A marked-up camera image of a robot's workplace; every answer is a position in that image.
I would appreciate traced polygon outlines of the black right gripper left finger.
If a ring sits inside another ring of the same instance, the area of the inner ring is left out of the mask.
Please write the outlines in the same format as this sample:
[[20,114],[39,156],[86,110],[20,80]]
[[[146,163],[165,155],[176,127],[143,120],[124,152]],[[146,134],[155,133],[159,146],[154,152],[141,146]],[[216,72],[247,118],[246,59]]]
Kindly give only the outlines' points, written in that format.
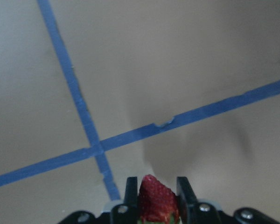
[[128,177],[124,196],[124,204],[128,207],[126,224],[136,224],[138,220],[138,180],[137,177]]

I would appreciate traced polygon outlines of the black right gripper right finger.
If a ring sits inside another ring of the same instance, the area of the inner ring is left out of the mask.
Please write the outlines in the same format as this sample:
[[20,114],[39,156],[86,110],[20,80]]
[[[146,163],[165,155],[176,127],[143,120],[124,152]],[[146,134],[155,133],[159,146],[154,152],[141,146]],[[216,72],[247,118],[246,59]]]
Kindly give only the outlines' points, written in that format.
[[176,193],[178,199],[178,209],[183,224],[195,224],[195,206],[198,199],[187,179],[181,176],[176,179]]

